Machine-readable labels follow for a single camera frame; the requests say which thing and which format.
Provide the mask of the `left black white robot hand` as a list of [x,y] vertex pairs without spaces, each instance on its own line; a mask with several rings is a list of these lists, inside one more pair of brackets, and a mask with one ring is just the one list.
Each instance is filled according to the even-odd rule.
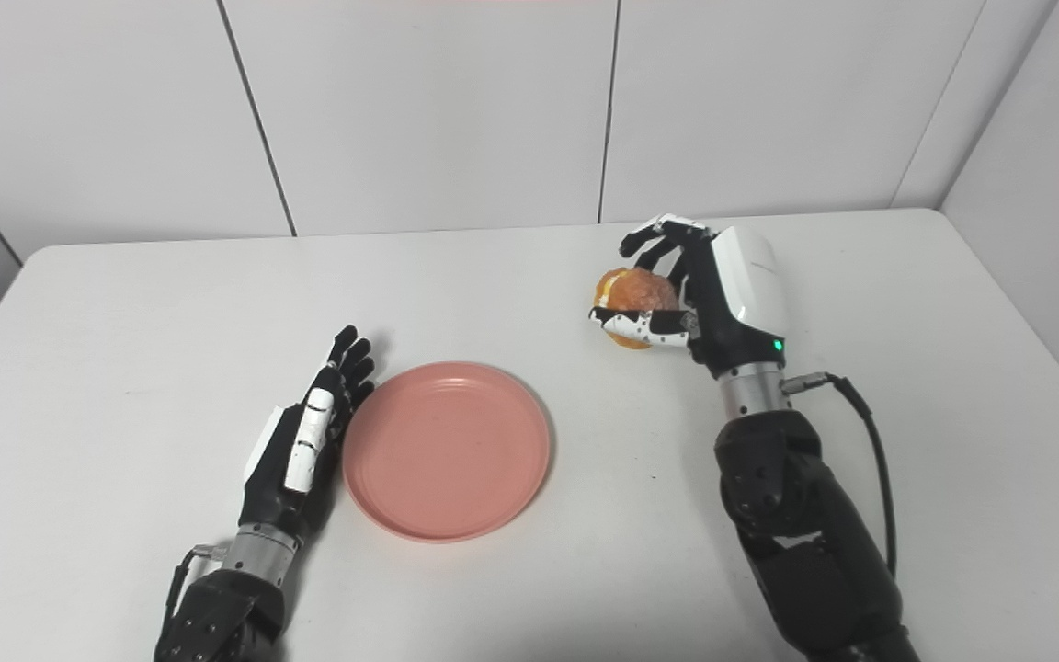
[[268,425],[268,441],[246,478],[239,525],[269,525],[302,542],[325,525],[342,444],[373,394],[374,369],[367,338],[353,325],[337,332],[302,400]]

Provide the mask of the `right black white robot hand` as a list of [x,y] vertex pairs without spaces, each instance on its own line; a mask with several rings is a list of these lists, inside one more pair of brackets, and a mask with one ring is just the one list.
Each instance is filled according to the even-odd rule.
[[626,234],[620,253],[635,263],[598,286],[588,317],[602,332],[688,350],[715,380],[749,364],[785,368],[790,318],[762,234],[739,225],[715,231],[666,213]]

